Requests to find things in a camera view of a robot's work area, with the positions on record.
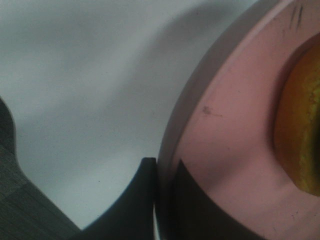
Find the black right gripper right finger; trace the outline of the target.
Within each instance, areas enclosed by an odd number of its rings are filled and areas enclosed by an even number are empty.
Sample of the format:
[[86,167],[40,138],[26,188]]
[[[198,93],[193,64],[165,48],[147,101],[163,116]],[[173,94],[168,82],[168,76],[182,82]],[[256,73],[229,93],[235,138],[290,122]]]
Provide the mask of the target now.
[[159,211],[162,240],[260,240],[199,187],[182,161]]

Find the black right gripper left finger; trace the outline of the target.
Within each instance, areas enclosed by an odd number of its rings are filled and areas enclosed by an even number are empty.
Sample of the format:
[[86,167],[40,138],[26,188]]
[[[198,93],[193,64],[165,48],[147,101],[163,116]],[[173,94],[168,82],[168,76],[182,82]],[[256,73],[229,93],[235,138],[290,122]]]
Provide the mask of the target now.
[[154,202],[158,190],[157,162],[141,160],[131,182],[97,220],[76,234],[76,240],[153,240]]

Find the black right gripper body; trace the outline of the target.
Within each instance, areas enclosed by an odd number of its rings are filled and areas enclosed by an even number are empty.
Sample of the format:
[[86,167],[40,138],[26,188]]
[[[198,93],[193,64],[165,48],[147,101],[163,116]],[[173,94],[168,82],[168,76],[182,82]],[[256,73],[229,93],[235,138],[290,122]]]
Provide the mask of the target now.
[[0,238],[2,240],[68,240],[80,229],[56,207],[19,167],[15,125],[0,103]]

